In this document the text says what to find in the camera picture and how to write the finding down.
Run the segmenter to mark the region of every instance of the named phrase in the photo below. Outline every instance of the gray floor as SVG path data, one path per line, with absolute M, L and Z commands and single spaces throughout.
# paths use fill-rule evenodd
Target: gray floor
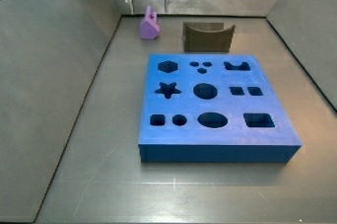
M 183 53 L 184 21 L 237 25 L 232 53 L 263 64 L 304 146 L 281 164 L 141 164 L 148 54 Z M 160 18 L 139 39 L 123 18 L 40 212 L 39 223 L 337 221 L 337 116 L 265 19 Z

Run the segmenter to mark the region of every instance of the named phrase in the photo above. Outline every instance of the square hole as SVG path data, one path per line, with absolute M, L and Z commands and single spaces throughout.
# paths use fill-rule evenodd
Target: square hole
M 248 127 L 276 127 L 268 113 L 244 113 Z
M 260 87 L 249 87 L 248 91 L 252 96 L 261 96 L 264 94 Z
M 232 95 L 245 95 L 243 87 L 229 87 Z
M 165 116 L 163 114 L 152 114 L 151 125 L 153 126 L 165 125 Z

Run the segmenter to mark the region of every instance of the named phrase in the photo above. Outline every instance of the small circular hole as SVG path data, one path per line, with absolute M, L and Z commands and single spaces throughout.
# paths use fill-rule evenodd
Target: small circular hole
M 172 118 L 172 122 L 177 126 L 183 126 L 187 123 L 187 118 L 184 115 L 179 114 Z
M 193 67 L 197 67 L 199 66 L 199 62 L 189 62 L 189 65 L 193 66 Z
M 212 66 L 212 62 L 204 62 L 203 65 L 204 65 L 205 67 L 211 67 L 211 66 Z
M 201 73 L 201 74 L 205 74 L 207 73 L 207 69 L 200 68 L 200 69 L 197 69 L 197 72 Z

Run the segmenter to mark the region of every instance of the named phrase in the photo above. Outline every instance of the blue foam board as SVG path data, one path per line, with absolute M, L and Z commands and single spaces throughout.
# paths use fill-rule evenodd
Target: blue foam board
M 300 146 L 253 55 L 149 56 L 143 162 L 285 163 Z

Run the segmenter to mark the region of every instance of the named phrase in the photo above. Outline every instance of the circular hole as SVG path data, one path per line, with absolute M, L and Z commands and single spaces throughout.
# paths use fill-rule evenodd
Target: circular hole
M 201 73 L 201 74 L 205 74 L 207 73 L 207 69 L 200 68 L 200 69 L 197 69 L 197 72 Z
M 197 84 L 193 88 L 196 97 L 204 100 L 211 100 L 217 96 L 217 89 L 205 83 Z
M 204 65 L 205 67 L 211 67 L 211 66 L 212 66 L 212 62 L 204 62 L 203 65 Z
M 179 114 L 179 115 L 176 115 L 176 116 L 172 118 L 172 122 L 173 122 L 175 125 L 179 125 L 179 126 L 185 125 L 185 123 L 187 123 L 187 118 L 185 118 L 184 115 Z
M 199 62 L 189 62 L 189 65 L 196 67 L 196 66 L 199 66 Z
M 197 118 L 199 123 L 211 128 L 219 128 L 227 125 L 227 117 L 217 112 L 207 112 Z

